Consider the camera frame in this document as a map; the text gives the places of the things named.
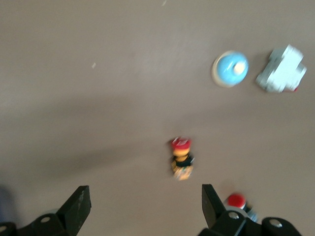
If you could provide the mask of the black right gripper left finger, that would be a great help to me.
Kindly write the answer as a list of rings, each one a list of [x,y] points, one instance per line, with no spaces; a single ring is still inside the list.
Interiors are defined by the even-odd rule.
[[[92,208],[89,186],[79,186],[56,213],[47,213],[30,224],[16,228],[13,222],[0,224],[2,236],[76,236]]]

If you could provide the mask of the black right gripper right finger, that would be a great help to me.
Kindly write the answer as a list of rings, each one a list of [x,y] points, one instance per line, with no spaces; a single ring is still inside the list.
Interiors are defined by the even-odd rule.
[[[252,221],[241,209],[226,209],[211,184],[202,185],[202,210],[208,227],[200,236],[299,236],[287,220],[266,217],[261,224]]]

